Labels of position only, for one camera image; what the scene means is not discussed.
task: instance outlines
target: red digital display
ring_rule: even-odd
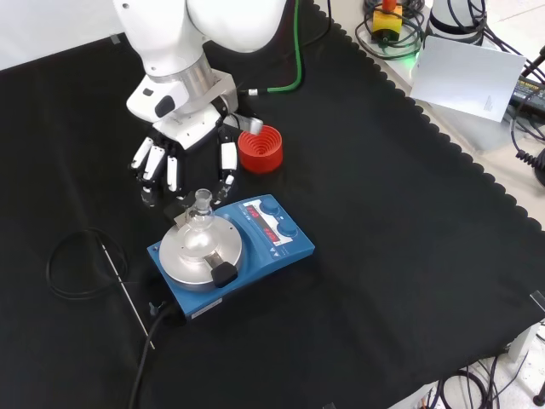
[[[265,234],[267,235],[267,237],[273,242],[273,243],[276,243],[277,241],[279,241],[279,238],[276,234],[274,234],[274,231],[271,230],[270,228],[265,228]]]
[[[267,222],[263,220],[263,217],[259,214],[259,212],[255,209],[254,206],[249,205],[246,206],[246,210],[250,214],[250,216],[254,217],[255,222],[263,229],[263,233],[271,240],[273,243],[276,243],[280,241],[276,233],[269,227]]]
[[[252,206],[248,206],[248,212],[254,217],[255,219],[259,219],[259,213],[255,211],[255,209]]]

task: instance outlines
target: table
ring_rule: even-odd
[[[302,7],[311,37],[325,21]],[[210,64],[238,80],[290,46],[289,33],[277,40],[246,56],[208,47]],[[528,297],[545,285],[537,223],[337,27],[305,63],[297,92],[251,102],[283,134],[282,171],[244,175],[232,199],[272,193],[316,254],[159,333],[142,408],[388,407],[541,318]],[[251,85],[287,83],[292,68]],[[141,75],[109,40],[0,74],[14,192],[1,213],[2,406],[126,402],[143,341],[126,302],[61,302],[43,265],[64,234],[91,225],[126,248],[131,279],[156,274],[146,246],[166,224],[126,171],[145,126],[123,95]]]

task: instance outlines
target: white wall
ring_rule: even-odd
[[[0,0],[0,70],[119,32],[112,0]]]

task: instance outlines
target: robotic arm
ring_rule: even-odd
[[[232,76],[210,68],[203,43],[211,39],[241,53],[264,47],[278,29],[286,0],[113,2],[146,71],[127,108],[157,131],[144,140],[131,168],[142,183],[145,203],[153,205],[165,167],[168,189],[182,199],[177,150],[193,147],[238,109]],[[238,117],[244,130],[261,130],[261,121]],[[221,187],[216,202],[227,195],[237,168],[234,141],[220,143]]]

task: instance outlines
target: blue knob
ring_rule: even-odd
[[[267,213],[268,215],[276,215],[280,210],[278,203],[270,198],[262,200],[259,207],[264,213]]]
[[[278,232],[286,237],[294,237],[297,235],[297,225],[291,220],[282,220],[278,224]]]

